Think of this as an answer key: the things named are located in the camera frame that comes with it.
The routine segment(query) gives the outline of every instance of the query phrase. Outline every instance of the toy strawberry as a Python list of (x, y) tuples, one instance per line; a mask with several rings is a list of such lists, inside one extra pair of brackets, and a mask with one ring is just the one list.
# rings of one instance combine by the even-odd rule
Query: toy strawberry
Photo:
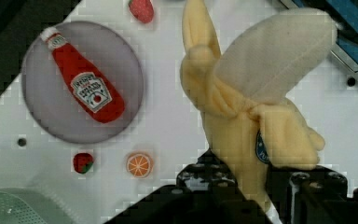
[(78, 153), (74, 157), (75, 171), (80, 174), (85, 174), (94, 163), (94, 159), (89, 153)]
[(130, 0), (129, 8), (138, 21), (148, 23), (153, 20), (154, 9), (150, 0)]

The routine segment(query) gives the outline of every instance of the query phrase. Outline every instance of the white surface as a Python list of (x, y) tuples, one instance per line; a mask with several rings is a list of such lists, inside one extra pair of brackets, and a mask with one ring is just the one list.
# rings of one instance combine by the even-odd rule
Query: white surface
[[(282, 9), (270, 0), (206, 2), (222, 50), (245, 29)], [(154, 0), (156, 15), (148, 25), (131, 16), (126, 0), (84, 0), (77, 6), (66, 21), (101, 23), (134, 48), (147, 83), (144, 104), (130, 128), (115, 138), (88, 146), (68, 144), (48, 135), (30, 116), (18, 77), (0, 99), (0, 188), (40, 189), (77, 220), (103, 223), (153, 189), (174, 184), (178, 172), (208, 147), (200, 115), (179, 82), (184, 3)], [(289, 98), (326, 140), (321, 165), (344, 174), (352, 192), (358, 187), (358, 90), (345, 82), (344, 72), (325, 60)], [(17, 145), (19, 137), (26, 137), (26, 147)], [(150, 151), (156, 161), (147, 179), (132, 179), (125, 171), (125, 156), (139, 148)], [(72, 157), (82, 150), (96, 159), (86, 175), (72, 168)]]

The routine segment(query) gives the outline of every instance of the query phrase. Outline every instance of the gray plate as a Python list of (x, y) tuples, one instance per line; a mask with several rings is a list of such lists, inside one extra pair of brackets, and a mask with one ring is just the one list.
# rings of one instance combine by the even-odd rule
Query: gray plate
[(74, 21), (56, 28), (112, 82), (126, 109), (112, 122), (94, 120), (68, 91), (47, 45), (38, 37), (21, 69), (23, 95), (34, 119), (50, 134), (78, 144), (98, 143), (122, 132), (136, 116), (144, 94), (144, 77), (133, 50), (121, 36), (96, 23)]

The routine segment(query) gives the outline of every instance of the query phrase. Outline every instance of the ketchup label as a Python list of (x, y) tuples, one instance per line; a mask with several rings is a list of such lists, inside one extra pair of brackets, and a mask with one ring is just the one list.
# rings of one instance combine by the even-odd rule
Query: ketchup label
[(92, 72), (80, 73), (71, 81), (71, 86), (74, 96), (94, 113), (112, 101), (103, 80)]
[(48, 41), (48, 48), (54, 50), (64, 46), (66, 43), (68, 42), (62, 35), (55, 35)]

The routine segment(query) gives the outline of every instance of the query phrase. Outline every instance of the plush banana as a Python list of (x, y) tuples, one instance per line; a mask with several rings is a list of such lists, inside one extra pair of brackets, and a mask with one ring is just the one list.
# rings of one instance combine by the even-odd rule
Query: plush banana
[[(265, 212), (269, 162), (303, 170), (319, 162), (324, 139), (285, 95), (328, 55), (336, 38), (326, 13), (290, 9), (245, 31), (222, 55), (203, 0), (186, 2), (182, 87), (201, 113), (212, 152), (236, 176), (243, 195)], [(259, 137), (267, 162), (256, 154)]]

